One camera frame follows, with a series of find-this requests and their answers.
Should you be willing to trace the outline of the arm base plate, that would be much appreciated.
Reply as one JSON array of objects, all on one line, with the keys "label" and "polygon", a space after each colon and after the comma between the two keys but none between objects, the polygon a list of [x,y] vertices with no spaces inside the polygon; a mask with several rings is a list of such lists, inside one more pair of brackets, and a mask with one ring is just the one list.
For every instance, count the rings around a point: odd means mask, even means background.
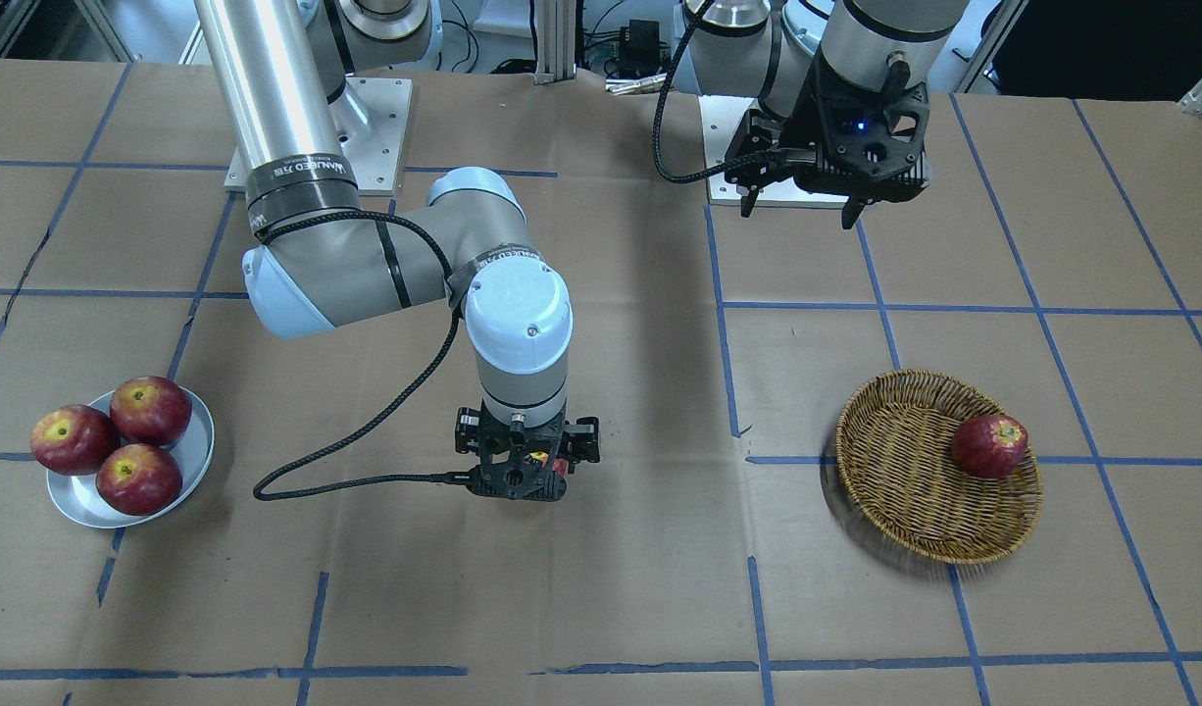
[{"label": "arm base plate", "polygon": [[[700,95],[701,138],[707,166],[722,164],[732,135],[738,129],[740,117],[755,107],[752,97],[730,95]],[[710,204],[738,207],[740,189],[726,182],[722,174],[707,180]],[[846,197],[828,192],[807,192],[792,178],[764,186],[758,192],[757,207],[807,207],[807,209],[841,210]]]},{"label": "arm base plate", "polygon": [[261,81],[237,100],[236,152],[225,189],[243,192],[264,164],[299,155],[343,156],[363,196],[393,196],[407,134],[411,81],[350,77],[337,102],[288,77]]}]

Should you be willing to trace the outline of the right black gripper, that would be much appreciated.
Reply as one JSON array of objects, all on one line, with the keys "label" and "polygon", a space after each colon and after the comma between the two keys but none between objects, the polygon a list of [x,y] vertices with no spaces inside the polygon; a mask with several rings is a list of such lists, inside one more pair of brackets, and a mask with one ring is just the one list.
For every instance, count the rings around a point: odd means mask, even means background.
[{"label": "right black gripper", "polygon": [[[530,428],[520,419],[502,425],[487,407],[463,407],[457,413],[454,441],[457,452],[478,457],[478,465],[453,475],[456,485],[495,499],[558,502],[579,462],[600,461],[600,421],[581,417],[570,422],[564,413],[557,413],[547,425]],[[573,470],[565,477],[552,471],[535,477],[524,465],[524,456],[535,451],[567,459]]]}]

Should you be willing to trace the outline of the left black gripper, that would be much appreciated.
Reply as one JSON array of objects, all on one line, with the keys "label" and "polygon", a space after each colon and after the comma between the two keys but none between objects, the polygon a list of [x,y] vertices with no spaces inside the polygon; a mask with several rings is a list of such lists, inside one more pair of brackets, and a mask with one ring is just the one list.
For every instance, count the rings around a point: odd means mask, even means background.
[{"label": "left black gripper", "polygon": [[789,115],[740,117],[724,160],[724,178],[740,188],[740,218],[752,215],[764,186],[789,178],[803,191],[846,197],[841,229],[853,229],[870,204],[926,192],[927,87],[910,84],[906,52],[883,54],[879,69],[877,89],[858,87],[817,54]]}]

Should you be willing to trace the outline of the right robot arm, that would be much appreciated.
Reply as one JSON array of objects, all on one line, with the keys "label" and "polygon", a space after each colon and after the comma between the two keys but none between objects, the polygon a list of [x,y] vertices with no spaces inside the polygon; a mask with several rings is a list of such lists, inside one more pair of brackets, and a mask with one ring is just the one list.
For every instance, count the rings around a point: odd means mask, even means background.
[{"label": "right robot arm", "polygon": [[578,462],[597,462],[599,421],[565,416],[575,312],[566,281],[532,244],[508,183],[450,170],[426,206],[365,209],[398,149],[376,140],[358,72],[413,63],[441,36],[435,1],[198,1],[200,26],[244,166],[257,245],[246,293],[279,338],[325,333],[444,299],[466,327],[483,397],[462,408],[469,471],[434,475],[476,496],[557,502]]}]

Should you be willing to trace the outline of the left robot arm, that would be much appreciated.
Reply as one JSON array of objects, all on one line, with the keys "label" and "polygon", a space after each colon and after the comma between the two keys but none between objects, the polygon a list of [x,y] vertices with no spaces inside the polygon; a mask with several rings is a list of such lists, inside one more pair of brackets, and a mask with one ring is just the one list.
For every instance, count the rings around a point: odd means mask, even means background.
[{"label": "left robot arm", "polygon": [[752,215],[764,189],[795,184],[843,198],[840,223],[865,207],[902,204],[932,183],[927,75],[966,13],[965,1],[682,1],[668,97],[745,97],[726,152],[676,176],[651,135],[656,170],[672,183],[713,176]]}]

